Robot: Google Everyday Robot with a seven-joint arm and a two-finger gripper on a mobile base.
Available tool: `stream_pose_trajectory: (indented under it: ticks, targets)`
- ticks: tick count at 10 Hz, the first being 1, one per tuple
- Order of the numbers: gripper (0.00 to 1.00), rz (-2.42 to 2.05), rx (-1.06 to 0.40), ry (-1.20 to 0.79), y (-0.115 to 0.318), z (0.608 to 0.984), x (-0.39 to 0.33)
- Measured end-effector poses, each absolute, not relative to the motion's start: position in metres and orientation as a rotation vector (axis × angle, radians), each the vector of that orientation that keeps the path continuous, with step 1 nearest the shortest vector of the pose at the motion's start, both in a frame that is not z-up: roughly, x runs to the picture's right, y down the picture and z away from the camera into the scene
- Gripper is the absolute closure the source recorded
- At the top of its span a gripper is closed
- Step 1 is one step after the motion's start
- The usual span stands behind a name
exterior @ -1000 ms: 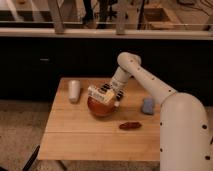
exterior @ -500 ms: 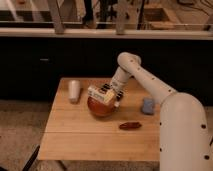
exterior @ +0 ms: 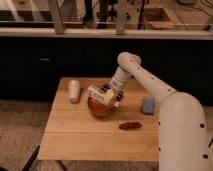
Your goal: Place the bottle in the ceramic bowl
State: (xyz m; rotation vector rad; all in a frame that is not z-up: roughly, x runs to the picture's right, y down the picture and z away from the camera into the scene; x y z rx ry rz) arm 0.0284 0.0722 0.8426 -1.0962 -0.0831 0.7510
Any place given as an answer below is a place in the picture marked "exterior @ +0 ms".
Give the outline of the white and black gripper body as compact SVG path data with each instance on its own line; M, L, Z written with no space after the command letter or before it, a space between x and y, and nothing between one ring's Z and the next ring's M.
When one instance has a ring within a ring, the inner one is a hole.
M121 100L123 98L124 93L122 91L116 92L109 84L103 84L101 86L101 90L103 92L107 92L108 90L111 90L115 93L116 95L116 100Z

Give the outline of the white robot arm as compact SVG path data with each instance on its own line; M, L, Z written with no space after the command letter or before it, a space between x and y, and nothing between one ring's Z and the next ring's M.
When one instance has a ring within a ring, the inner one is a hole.
M180 92L141 66L138 55L121 52L110 80L121 90L133 76L159 104L159 171L211 171L205 112L192 95Z

